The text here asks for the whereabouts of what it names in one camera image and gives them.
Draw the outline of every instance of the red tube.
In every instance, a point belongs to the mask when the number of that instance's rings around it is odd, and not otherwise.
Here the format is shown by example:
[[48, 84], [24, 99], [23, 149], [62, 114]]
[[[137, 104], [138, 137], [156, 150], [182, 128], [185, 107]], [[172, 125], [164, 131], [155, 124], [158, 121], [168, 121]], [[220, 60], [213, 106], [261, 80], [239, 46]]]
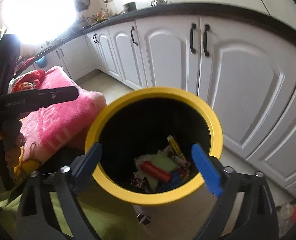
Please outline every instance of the red tube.
[[155, 179], [161, 180], [164, 183], [168, 183], [171, 180], [172, 175], [170, 173], [152, 165], [149, 161], [145, 161], [140, 165], [140, 167], [145, 173], [151, 175]]

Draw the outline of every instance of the black fan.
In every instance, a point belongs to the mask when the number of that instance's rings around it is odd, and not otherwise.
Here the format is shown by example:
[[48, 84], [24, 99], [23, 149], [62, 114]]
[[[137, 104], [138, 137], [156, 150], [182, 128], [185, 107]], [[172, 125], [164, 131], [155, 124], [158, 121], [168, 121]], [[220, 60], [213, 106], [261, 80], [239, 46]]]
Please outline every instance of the black fan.
[[90, 0], [76, 0], [75, 1], [75, 9], [78, 12], [82, 12], [84, 10], [87, 10], [90, 5]]

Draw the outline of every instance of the yellow rim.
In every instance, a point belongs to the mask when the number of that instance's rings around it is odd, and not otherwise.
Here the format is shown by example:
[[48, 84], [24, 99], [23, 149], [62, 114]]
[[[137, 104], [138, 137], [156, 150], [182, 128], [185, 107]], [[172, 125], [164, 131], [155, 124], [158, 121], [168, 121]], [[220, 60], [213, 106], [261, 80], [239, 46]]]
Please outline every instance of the yellow rim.
[[[133, 91], [105, 107], [99, 113], [96, 120], [93, 122], [89, 129], [86, 138], [85, 151], [87, 152], [91, 145], [99, 140], [102, 129], [115, 113], [131, 103], [146, 98], [175, 99], [188, 104], [190, 107], [199, 112], [206, 121], [210, 131], [211, 143], [209, 155], [215, 156], [218, 159], [220, 158], [223, 148], [223, 133], [219, 120], [214, 111], [206, 102], [198, 98], [196, 95], [193, 95], [181, 89], [164, 87], [144, 88], [141, 90]], [[193, 193], [204, 183], [201, 174], [198, 173], [189, 182], [174, 190], [157, 194], [140, 194], [131, 192], [115, 184], [105, 174], [100, 164], [98, 164], [92, 175], [94, 179], [99, 183], [99, 185], [103, 187], [107, 192], [117, 198], [137, 205], [160, 205], [170, 203]]]

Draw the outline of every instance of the bright window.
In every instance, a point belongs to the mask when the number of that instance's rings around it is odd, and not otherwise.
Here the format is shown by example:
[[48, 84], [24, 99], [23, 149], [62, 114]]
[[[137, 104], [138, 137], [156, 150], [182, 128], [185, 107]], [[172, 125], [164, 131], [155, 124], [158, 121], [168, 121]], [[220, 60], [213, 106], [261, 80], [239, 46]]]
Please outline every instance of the bright window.
[[11, 0], [9, 28], [23, 43], [41, 44], [75, 20], [73, 0]]

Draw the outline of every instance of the pink towel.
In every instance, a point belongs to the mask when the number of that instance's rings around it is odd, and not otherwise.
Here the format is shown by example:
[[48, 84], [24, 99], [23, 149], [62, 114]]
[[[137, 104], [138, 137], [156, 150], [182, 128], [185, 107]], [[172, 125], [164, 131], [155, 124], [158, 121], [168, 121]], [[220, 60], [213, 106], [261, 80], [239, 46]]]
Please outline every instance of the pink towel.
[[77, 100], [40, 108], [22, 120], [21, 133], [26, 137], [22, 162], [36, 160], [40, 165], [44, 164], [57, 150], [89, 127], [106, 106], [102, 93], [80, 88], [58, 66], [46, 72], [40, 89], [66, 86], [78, 88]]

